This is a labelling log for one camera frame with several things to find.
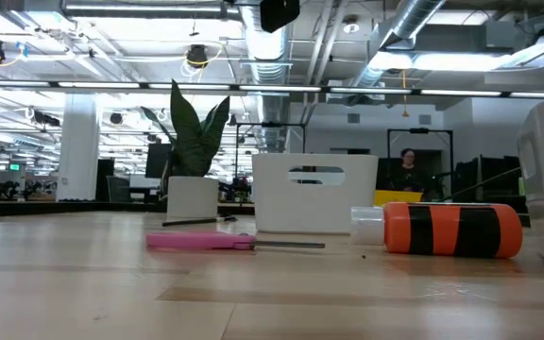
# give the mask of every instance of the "orange and black striped bottle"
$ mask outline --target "orange and black striped bottle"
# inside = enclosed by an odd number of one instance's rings
[[[351,238],[393,253],[510,258],[521,248],[522,227],[503,204],[393,202],[352,208]]]

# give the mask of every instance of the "yellow object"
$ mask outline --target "yellow object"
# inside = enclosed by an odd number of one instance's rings
[[[376,190],[373,205],[382,206],[388,202],[416,203],[421,201],[422,193]]]

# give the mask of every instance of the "ceiling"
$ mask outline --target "ceiling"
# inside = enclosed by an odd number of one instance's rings
[[[25,0],[27,3],[38,0]],[[191,1],[182,1],[185,5]],[[376,23],[392,17],[398,1],[349,1],[344,17],[356,16],[359,30],[346,33],[339,29],[331,49],[332,61],[322,74],[322,83],[329,80],[349,81],[369,62],[367,44]],[[287,56],[290,84],[302,85],[315,49],[324,0],[302,0],[301,13],[290,25],[290,46]],[[481,26],[491,21],[513,23],[526,16],[544,13],[544,1],[489,2],[482,0],[447,1],[428,23],[429,25]],[[148,81],[201,83],[250,83],[253,81],[241,23],[234,21],[136,18],[72,18],[54,11],[10,11],[0,8],[0,41],[4,42],[5,63],[0,67],[0,79],[88,80],[88,81]],[[205,44],[210,63],[201,72],[185,67],[185,53],[192,44]],[[381,82],[386,87],[468,89],[468,90],[544,90],[544,70],[516,72],[454,72],[410,69],[385,72]],[[31,122],[32,108],[49,114],[63,123],[64,93],[12,91],[0,88],[0,128],[21,129],[22,132],[0,132],[0,160],[27,162],[35,173],[55,172],[60,150],[60,130]],[[201,118],[223,99],[216,95],[187,95]],[[293,110],[302,97],[292,96]],[[454,103],[441,97],[413,98],[413,104],[430,105],[442,110]],[[98,102],[103,112],[103,135],[100,157],[115,158],[118,171],[143,173],[148,141],[143,134],[151,131],[164,139],[157,127],[145,120],[138,108],[148,106],[155,111],[168,108],[168,95],[160,93],[100,93]],[[401,96],[387,96],[375,104],[401,103]],[[233,96],[230,111],[238,122],[258,123],[256,96]],[[321,119],[331,122],[330,111]],[[121,125],[111,123],[112,113],[122,113]],[[171,127],[168,117],[166,125]],[[236,127],[227,127],[222,149],[216,157],[212,173],[221,179],[231,178],[234,164]],[[263,133],[255,127],[247,134],[239,154],[239,171],[250,174],[250,157],[246,152],[262,151]]]

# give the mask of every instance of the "wooden table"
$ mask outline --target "wooden table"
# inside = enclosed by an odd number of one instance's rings
[[[154,252],[161,213],[0,218],[0,339],[544,339],[544,261],[326,249]],[[251,218],[182,228],[255,232]]]

